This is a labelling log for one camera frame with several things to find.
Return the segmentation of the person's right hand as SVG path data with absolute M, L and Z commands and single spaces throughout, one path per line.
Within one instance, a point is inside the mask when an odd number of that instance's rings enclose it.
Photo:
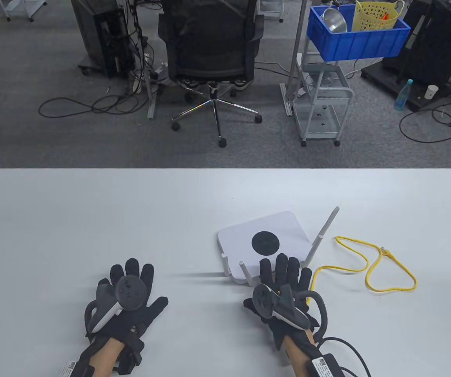
M 261 284 L 265 284 L 276 294 L 281 292 L 281 287 L 289 285 L 293 294 L 298 294 L 301 291 L 309 290 L 309 285 L 312 278 L 312 271 L 307 267 L 300 267 L 299 260 L 295 257 L 287 257 L 281 253 L 277 256 L 274 270 L 270 260 L 264 258 L 259 262 Z M 254 306 L 252 298 L 247 298 L 243 301 L 243 307 L 250 310 L 256 316 L 261 318 L 261 321 L 268 325 L 272 332 L 274 346 L 277 350 L 281 349 L 283 341 L 289 337 L 294 343 L 303 349 L 309 344 L 309 339 L 306 332 L 294 328 L 287 322 L 272 317 L 265 319 Z

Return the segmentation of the person's left hand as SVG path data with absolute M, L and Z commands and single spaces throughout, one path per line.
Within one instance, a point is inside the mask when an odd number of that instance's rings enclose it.
M 100 280 L 96 298 L 85 311 L 89 340 L 113 338 L 132 352 L 141 353 L 144 348 L 141 336 L 168 305 L 164 296 L 148 304 L 154 273 L 151 264 L 140 267 L 135 258 L 128 259 L 125 266 L 111 267 L 110 278 Z

